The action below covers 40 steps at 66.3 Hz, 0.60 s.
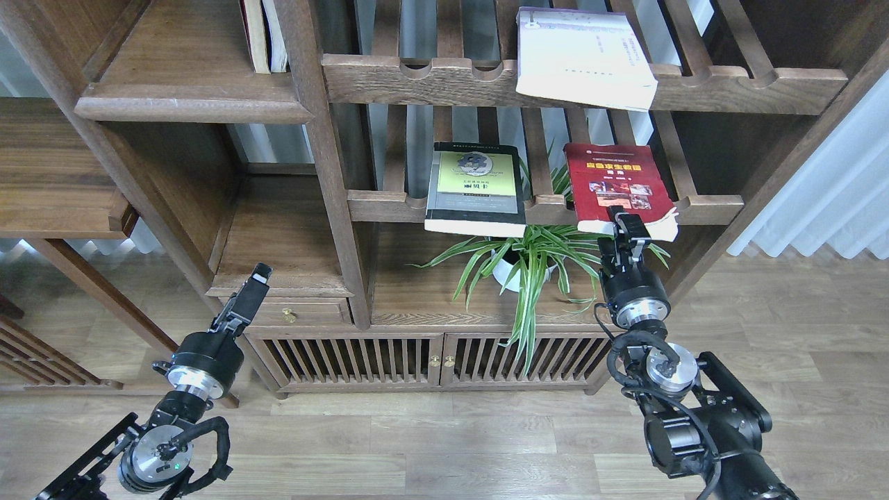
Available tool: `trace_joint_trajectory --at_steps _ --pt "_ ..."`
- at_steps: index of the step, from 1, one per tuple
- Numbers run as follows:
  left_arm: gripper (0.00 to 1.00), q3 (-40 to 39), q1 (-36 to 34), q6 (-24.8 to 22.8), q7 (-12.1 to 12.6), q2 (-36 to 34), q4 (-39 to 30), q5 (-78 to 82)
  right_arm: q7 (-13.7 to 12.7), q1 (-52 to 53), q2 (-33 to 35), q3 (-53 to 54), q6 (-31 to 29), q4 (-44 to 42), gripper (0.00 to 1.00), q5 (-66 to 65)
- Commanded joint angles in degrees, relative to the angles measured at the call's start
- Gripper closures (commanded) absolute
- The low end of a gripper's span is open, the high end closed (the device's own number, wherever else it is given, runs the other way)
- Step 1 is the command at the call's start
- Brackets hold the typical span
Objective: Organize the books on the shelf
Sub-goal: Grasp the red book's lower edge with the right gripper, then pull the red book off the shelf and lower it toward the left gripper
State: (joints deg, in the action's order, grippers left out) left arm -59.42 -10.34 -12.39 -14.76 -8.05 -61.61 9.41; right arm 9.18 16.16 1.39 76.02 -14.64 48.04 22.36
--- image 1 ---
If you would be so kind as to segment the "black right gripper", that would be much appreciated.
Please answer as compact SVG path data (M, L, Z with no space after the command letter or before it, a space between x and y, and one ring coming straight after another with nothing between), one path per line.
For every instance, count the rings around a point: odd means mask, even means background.
M647 268L642 251L651 243L647 225L622 206L607 206L614 240L598 240L600 281L616 326L631 328L642 320L667 319L669 299L660 278Z

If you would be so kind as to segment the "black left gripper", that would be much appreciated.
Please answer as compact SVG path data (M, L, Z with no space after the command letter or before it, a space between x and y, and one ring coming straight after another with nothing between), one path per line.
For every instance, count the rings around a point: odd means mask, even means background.
M153 370L176 390L203 401L229 394L244 362L235 339L253 322L269 291L267 282L272 272L269 265L259 262L250 278L231 295L210 329L188 335L172 359L153 362Z

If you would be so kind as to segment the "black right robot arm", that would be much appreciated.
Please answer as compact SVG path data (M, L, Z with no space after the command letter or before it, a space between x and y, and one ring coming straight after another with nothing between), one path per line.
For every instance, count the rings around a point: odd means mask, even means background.
M622 333L606 366L644 415L654 466L670 478L701 476L701 499L796 498L760 453L772 427L764 406L713 353L695 355L666 340L670 303L642 259L651 243L644 222L619 206L608 215L614 235L598 240L600 279Z

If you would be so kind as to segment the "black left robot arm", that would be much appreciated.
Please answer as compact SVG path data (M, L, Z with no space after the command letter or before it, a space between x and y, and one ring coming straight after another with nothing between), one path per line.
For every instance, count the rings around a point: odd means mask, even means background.
M116 458L120 459L119 482L136 494L161 492L162 498L174 499L226 480L232 471L229 425L223 417L204 419L203 414L212 408L214 399L231 390L244 362L235 339L253 322L269 291L272 272L269 265L258 263L206 331L188 335L170 361L153 364L172 390L146 424L137 424L137 415L131 412L39 492L38 498L104 499L102 474ZM194 441L209 433L217 435L216 460L206 474L193 478Z

